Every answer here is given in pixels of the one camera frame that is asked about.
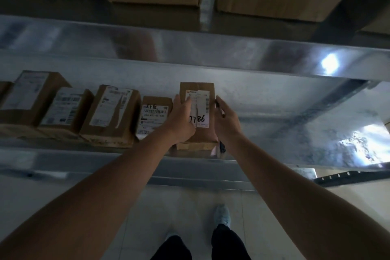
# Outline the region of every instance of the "tile grout line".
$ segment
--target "tile grout line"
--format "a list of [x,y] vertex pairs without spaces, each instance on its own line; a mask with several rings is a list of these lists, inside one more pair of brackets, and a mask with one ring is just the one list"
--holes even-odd
[[122,254],[122,249],[123,249],[123,243],[124,243],[124,237],[126,235],[126,230],[127,230],[127,221],[129,220],[129,214],[127,214],[127,217],[126,217],[126,224],[124,226],[124,233],[123,233],[123,238],[122,238],[122,244],[120,245],[120,251],[119,251],[119,257],[118,257],[118,260],[120,260],[120,256]]
[[242,217],[243,217],[243,228],[244,228],[244,243],[245,243],[245,248],[246,248],[246,233],[245,233],[244,206],[243,206],[243,192],[242,192],[242,190],[240,191],[240,198],[241,198],[241,213],[242,213]]

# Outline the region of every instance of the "person's left arm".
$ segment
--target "person's left arm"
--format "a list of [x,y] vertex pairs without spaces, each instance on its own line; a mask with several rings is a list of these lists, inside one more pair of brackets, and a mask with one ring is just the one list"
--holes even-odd
[[166,122],[47,204],[0,243],[1,259],[100,259],[169,148],[195,133],[191,99]]

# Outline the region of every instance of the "person's right arm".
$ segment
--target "person's right arm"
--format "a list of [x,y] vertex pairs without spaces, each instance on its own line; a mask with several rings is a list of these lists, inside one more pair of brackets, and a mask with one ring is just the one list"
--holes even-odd
[[390,259],[390,233],[249,141],[219,97],[215,131],[306,259]]

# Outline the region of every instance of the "person's left hand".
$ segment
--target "person's left hand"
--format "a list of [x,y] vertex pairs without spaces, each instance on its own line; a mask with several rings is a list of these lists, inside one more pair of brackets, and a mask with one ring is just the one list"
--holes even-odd
[[191,113],[191,98],[181,104],[180,96],[176,95],[173,101],[173,109],[167,120],[162,124],[162,128],[167,130],[171,136],[173,144],[185,142],[195,134],[195,127],[189,122]]

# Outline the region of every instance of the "forearm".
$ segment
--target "forearm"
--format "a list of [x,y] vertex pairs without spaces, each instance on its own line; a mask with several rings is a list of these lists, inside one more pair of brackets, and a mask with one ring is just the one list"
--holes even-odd
[[366,214],[295,173],[243,135],[224,143],[307,259],[390,257],[390,234]]
[[0,258],[98,259],[172,145],[156,130],[23,223],[0,244]]

